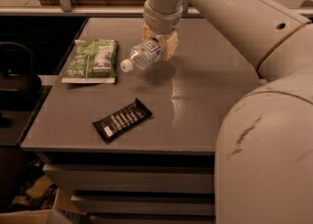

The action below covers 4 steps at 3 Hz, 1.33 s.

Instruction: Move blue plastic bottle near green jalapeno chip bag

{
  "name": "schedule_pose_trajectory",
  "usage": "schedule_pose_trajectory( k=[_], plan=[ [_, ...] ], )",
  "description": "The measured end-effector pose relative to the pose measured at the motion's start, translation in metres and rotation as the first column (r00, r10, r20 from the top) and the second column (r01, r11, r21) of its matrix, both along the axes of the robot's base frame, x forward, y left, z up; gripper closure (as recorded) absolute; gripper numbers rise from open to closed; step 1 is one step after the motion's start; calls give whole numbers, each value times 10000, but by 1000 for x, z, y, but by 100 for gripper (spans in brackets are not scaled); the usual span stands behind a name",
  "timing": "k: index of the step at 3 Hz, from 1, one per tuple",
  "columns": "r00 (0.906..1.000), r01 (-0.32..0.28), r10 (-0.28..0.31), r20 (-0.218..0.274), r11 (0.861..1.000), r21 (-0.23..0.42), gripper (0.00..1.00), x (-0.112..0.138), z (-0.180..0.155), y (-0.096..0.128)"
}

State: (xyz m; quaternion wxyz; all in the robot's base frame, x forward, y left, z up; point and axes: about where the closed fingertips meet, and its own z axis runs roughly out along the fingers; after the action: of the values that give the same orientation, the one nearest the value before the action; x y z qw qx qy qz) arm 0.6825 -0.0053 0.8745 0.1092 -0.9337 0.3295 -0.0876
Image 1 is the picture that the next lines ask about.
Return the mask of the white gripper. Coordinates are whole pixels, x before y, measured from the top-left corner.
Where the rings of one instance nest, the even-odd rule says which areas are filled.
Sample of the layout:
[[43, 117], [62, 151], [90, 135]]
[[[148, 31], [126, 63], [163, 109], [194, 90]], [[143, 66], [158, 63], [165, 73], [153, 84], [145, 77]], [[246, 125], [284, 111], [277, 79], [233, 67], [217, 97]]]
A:
[[171, 59], [178, 47], [178, 34], [173, 30], [179, 25], [182, 12], [183, 9], [179, 8], [172, 14], [163, 14], [154, 10], [148, 1], [145, 2], [143, 13], [145, 23], [142, 25], [142, 40], [146, 41], [154, 38], [156, 34], [166, 34], [158, 37], [163, 61]]

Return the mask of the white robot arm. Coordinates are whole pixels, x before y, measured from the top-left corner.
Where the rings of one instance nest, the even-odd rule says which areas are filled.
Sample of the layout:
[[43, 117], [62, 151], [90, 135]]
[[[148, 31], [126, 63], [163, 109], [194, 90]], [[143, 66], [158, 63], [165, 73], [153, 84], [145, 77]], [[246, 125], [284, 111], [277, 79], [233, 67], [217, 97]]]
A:
[[[148, 0], [156, 34], [183, 0]], [[215, 146], [216, 224], [313, 224], [312, 23], [272, 0], [187, 0], [264, 84], [228, 112]]]

